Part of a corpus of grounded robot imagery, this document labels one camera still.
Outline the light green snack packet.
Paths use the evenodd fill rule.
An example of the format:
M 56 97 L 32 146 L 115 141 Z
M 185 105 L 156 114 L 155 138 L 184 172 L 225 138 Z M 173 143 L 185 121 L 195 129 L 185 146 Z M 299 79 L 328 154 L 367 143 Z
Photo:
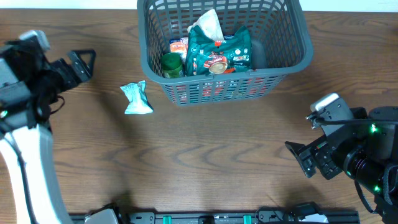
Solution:
M 121 86 L 120 89 L 124 92 L 129 101 L 124 114 L 149 114 L 154 112 L 147 100 L 145 93 L 145 80 L 139 81 L 137 83 L 129 83 L 127 85 Z

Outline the green lid jar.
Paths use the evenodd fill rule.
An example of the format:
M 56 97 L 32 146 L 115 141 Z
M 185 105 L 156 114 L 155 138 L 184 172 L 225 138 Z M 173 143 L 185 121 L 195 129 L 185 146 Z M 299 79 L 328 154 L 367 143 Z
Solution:
M 167 53 L 161 57 L 161 67 L 165 78 L 184 77 L 183 63 L 178 53 Z

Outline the orange tissue multipack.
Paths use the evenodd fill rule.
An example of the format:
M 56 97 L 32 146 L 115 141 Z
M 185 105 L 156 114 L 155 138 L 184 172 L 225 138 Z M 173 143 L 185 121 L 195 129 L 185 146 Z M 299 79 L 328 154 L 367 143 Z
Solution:
M 170 51 L 180 55 L 182 63 L 185 64 L 187 50 L 188 50 L 188 37 L 182 37 L 169 40 Z

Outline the green Nescafe coffee bag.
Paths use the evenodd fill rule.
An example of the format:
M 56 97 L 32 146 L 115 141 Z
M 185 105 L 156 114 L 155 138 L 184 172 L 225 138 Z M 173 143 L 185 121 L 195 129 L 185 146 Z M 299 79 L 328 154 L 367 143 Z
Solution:
M 219 75 L 252 69 L 252 42 L 249 30 L 242 26 L 226 40 L 211 40 L 194 27 L 188 36 L 185 59 L 186 76 Z

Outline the beige brown snack bag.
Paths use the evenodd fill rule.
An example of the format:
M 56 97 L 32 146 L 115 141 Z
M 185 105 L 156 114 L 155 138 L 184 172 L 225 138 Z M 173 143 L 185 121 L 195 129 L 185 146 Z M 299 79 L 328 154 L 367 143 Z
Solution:
M 198 26 L 203 33 L 211 40 L 224 40 L 218 15 L 214 9 L 210 9 L 200 16 L 191 26 L 187 28 L 187 32 Z

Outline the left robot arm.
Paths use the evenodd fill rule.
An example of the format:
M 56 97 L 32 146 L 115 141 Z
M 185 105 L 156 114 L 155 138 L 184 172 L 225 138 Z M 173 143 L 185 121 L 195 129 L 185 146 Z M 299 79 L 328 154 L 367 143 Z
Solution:
M 48 49 L 46 38 L 36 32 L 1 48 L 1 154 L 18 223 L 74 223 L 55 173 L 50 106 L 91 79 L 96 52 L 72 50 L 70 63 L 49 62 Z

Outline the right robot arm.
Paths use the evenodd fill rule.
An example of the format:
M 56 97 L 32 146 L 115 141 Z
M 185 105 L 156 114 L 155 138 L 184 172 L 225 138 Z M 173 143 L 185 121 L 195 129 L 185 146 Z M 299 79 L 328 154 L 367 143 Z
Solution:
M 285 142 L 305 176 L 319 171 L 330 180 L 345 173 L 369 212 L 383 223 L 397 223 L 397 108 L 367 112 L 338 103 L 307 118 L 323 135 L 307 145 Z

